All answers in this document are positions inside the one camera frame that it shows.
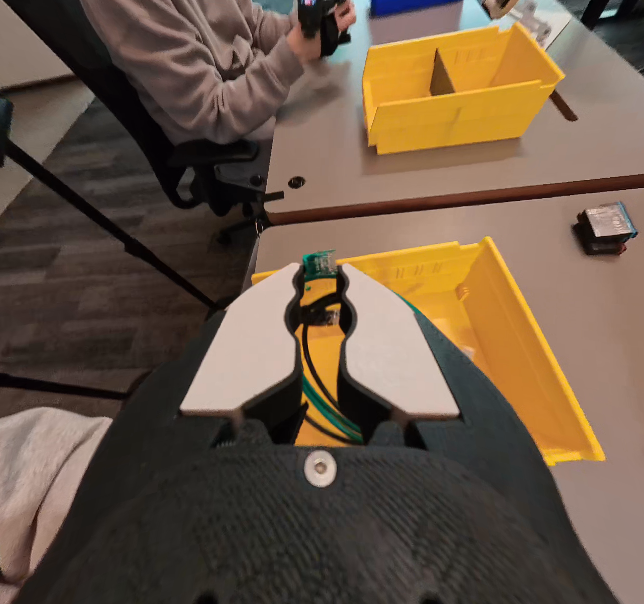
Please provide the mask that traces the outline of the yellow divided storage bin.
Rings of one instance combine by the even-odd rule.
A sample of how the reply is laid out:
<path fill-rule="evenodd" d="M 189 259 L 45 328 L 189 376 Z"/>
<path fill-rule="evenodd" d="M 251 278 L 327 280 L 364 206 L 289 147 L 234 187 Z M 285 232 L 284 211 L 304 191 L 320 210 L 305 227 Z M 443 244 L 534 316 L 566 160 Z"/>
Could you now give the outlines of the yellow divided storage bin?
<path fill-rule="evenodd" d="M 368 146 L 382 156 L 520 138 L 564 78 L 520 23 L 372 45 Z"/>

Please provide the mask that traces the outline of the person's grey sweatshirt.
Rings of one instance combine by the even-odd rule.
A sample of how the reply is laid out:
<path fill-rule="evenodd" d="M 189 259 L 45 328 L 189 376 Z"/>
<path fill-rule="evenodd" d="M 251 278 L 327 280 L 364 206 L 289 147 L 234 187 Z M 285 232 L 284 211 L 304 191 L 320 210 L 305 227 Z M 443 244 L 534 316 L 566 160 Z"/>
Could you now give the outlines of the person's grey sweatshirt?
<path fill-rule="evenodd" d="M 1 418 L 1 602 L 11 603 L 58 534 L 113 420 L 57 408 Z"/>

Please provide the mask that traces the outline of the small black device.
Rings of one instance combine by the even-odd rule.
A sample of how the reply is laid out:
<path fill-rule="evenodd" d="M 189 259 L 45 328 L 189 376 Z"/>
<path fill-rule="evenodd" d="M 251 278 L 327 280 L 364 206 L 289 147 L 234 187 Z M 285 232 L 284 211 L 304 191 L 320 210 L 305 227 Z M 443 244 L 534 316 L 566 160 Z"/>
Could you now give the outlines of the small black device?
<path fill-rule="evenodd" d="M 584 209 L 571 229 L 587 256 L 619 256 L 639 234 L 622 201 Z"/>

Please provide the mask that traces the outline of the printed paper sheet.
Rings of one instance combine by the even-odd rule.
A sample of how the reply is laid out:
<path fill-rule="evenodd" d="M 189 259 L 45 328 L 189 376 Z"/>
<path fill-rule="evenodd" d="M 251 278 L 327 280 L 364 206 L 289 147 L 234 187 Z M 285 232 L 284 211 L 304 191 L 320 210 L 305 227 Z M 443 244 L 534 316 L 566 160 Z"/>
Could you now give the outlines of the printed paper sheet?
<path fill-rule="evenodd" d="M 547 50 L 573 19 L 568 11 L 551 10 L 536 0 L 520 0 L 509 15 L 523 25 L 535 42 Z"/>

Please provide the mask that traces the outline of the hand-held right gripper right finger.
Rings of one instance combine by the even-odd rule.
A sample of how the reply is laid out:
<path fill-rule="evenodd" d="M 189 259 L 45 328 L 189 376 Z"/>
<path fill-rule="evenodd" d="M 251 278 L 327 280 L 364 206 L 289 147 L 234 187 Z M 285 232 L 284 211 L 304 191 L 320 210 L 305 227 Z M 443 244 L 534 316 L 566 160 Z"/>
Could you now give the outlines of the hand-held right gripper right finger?
<path fill-rule="evenodd" d="M 337 398 L 349 414 L 371 421 L 457 419 L 461 411 L 425 338 L 417 313 L 395 292 L 349 263 L 342 264 L 342 343 Z"/>

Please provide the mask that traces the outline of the black office chair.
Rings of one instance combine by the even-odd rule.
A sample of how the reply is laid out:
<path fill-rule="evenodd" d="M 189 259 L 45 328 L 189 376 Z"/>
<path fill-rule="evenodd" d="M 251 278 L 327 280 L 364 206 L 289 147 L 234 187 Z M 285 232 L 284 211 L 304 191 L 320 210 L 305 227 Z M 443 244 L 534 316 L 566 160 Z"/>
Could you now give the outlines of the black office chair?
<path fill-rule="evenodd" d="M 254 226 L 260 234 L 270 226 L 263 207 L 273 195 L 265 192 L 257 141 L 216 144 L 200 139 L 174 146 L 113 64 L 79 0 L 2 1 L 116 117 L 173 206 L 189 210 L 204 203 L 226 215 L 240 204 L 245 220 L 221 230 L 217 239 L 222 244 L 236 231 Z"/>

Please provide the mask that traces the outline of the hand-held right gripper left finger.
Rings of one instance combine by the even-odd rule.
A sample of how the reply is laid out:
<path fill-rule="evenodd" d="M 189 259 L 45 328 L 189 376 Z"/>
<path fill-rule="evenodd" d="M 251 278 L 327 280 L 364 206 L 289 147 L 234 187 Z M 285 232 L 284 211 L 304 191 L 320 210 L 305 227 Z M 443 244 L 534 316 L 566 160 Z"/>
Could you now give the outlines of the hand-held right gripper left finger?
<path fill-rule="evenodd" d="M 232 302 L 182 400 L 182 415 L 286 421 L 297 414 L 303 291 L 303 265 L 290 263 Z"/>

